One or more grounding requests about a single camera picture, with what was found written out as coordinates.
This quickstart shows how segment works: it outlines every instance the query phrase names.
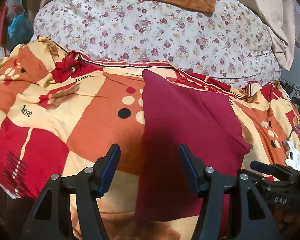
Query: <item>cream dot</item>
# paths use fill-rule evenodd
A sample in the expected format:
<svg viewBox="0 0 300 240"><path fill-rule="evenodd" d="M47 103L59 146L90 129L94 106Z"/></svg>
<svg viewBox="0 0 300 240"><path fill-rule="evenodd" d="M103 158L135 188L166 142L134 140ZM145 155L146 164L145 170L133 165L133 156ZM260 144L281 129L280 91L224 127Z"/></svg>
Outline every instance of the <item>cream dot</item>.
<svg viewBox="0 0 300 240"><path fill-rule="evenodd" d="M12 76L11 79L15 80L15 79L17 79L18 77L20 77L20 75L17 74L17 75Z"/></svg>
<svg viewBox="0 0 300 240"><path fill-rule="evenodd" d="M5 75L0 76L0 83L2 83L5 80L5 77L6 77Z"/></svg>
<svg viewBox="0 0 300 240"><path fill-rule="evenodd" d="M277 140L275 140L274 143L279 149L281 148L280 143Z"/></svg>
<svg viewBox="0 0 300 240"><path fill-rule="evenodd" d="M125 105L131 105L134 103L134 97L126 96L126 97L122 98L122 103L124 103Z"/></svg>
<svg viewBox="0 0 300 240"><path fill-rule="evenodd" d="M10 71L10 73L8 74L8 76L11 77L14 73L15 73L15 70L12 69L12 70Z"/></svg>
<svg viewBox="0 0 300 240"><path fill-rule="evenodd" d="M268 134L269 134L271 137L274 137L274 133L273 133L271 130L268 130Z"/></svg>
<svg viewBox="0 0 300 240"><path fill-rule="evenodd" d="M145 116L143 115L143 111L137 112L136 119L139 123L145 124Z"/></svg>
<svg viewBox="0 0 300 240"><path fill-rule="evenodd" d="M264 128L267 128L267 127L268 127L268 123L265 122L265 121L262 121L262 122L261 122L261 125L262 125L262 127L264 127Z"/></svg>
<svg viewBox="0 0 300 240"><path fill-rule="evenodd" d="M8 74L11 70L12 70L12 68L11 68L11 67L8 67L8 68L6 69L6 71L4 72L4 74L5 74L5 75Z"/></svg>

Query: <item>bed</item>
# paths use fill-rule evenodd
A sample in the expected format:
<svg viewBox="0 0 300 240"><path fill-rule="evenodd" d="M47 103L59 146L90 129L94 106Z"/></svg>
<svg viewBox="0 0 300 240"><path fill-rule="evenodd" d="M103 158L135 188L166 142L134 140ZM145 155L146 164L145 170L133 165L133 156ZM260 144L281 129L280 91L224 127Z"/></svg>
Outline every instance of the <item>bed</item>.
<svg viewBox="0 0 300 240"><path fill-rule="evenodd" d="M212 16L156 1L54 0L34 32L93 59L168 61L236 88L281 75L265 25L237 0L217 0Z"/></svg>

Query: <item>red cloth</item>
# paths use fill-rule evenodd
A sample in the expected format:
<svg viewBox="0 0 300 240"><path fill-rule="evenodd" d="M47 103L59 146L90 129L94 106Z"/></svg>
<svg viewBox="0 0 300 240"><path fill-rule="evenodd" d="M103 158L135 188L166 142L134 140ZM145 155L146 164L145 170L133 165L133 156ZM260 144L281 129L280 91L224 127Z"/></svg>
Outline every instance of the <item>red cloth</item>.
<svg viewBox="0 0 300 240"><path fill-rule="evenodd" d="M144 163L135 215L158 221L198 215L202 199L188 187L179 145L187 143L207 166L231 176L236 176L250 146L242 138L227 96L173 85L149 70L142 76L146 83L142 94ZM229 198L224 202L225 224L228 208Z"/></svg>

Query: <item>cable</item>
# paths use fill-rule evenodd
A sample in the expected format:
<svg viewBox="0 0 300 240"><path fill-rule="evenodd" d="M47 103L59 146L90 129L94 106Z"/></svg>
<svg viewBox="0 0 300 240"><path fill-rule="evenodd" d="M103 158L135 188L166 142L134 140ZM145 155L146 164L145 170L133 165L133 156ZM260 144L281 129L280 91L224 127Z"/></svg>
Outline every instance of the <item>cable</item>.
<svg viewBox="0 0 300 240"><path fill-rule="evenodd" d="M296 84L292 84L290 81L288 81L288 80L286 80L286 79L284 79L284 78L279 78L279 81L280 81L280 80L284 80L285 82L289 83L289 84L292 86L292 89L293 89L296 93L297 93L297 92L300 93L300 91L299 91L299 89L298 89L298 87L297 87Z"/></svg>
<svg viewBox="0 0 300 240"><path fill-rule="evenodd" d="M293 131L296 130L296 129L299 129L299 130L300 130L300 127L299 127L299 126L294 126L294 127L292 127L292 130L291 130L291 132L290 132L288 138L286 139L286 141L288 141L288 140L290 139L290 137L291 137Z"/></svg>

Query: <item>white cloth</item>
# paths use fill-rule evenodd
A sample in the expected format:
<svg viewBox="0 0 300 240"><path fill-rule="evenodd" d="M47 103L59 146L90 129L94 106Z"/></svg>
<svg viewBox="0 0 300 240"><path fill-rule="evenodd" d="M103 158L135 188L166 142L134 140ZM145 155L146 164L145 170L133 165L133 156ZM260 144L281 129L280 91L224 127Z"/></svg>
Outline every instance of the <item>white cloth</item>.
<svg viewBox="0 0 300 240"><path fill-rule="evenodd" d="M255 11L270 33L280 67L290 70L294 58L295 18L293 0L239 0Z"/></svg>

